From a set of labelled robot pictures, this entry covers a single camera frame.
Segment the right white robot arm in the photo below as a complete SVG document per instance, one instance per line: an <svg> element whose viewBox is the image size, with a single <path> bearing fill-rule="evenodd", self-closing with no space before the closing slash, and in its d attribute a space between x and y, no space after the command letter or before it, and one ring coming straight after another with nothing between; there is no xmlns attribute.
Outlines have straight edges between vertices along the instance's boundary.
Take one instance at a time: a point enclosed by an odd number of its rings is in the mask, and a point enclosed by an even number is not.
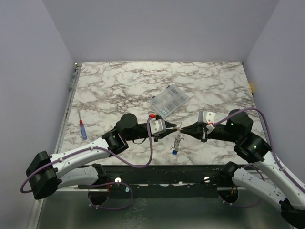
<svg viewBox="0 0 305 229"><path fill-rule="evenodd" d="M219 172L219 181L232 184L256 194L280 211L282 218L297 229L305 227L305 184L288 169L273 151L273 143L266 142L252 132L253 120L247 109L232 110L221 121L215 122L212 112L200 112L198 121L183 127L181 133L201 142L208 139L233 142L234 152L249 165L262 171L272 184L251 175L244 167L228 162Z"/></svg>

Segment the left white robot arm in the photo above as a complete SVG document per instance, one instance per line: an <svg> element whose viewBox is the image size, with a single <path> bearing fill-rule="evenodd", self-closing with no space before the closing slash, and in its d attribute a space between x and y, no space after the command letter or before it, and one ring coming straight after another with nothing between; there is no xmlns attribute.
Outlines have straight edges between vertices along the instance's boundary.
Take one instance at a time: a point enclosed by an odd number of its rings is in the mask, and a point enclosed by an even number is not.
<svg viewBox="0 0 305 229"><path fill-rule="evenodd" d="M75 185L92 185L101 188L105 184L105 176L100 173L99 165L93 165L96 160L115 157L123 163L135 167L119 157L128 149L128 141L153 138L164 138L175 132L177 125L163 120L158 115L149 115L146 123L138 123L134 114L124 114L114 128L93 142L64 153L49 155L46 151L39 152L26 169L26 180L20 187L21 193L26 193L24 187L29 184L29 192L36 200L46 198L56 190Z"/></svg>

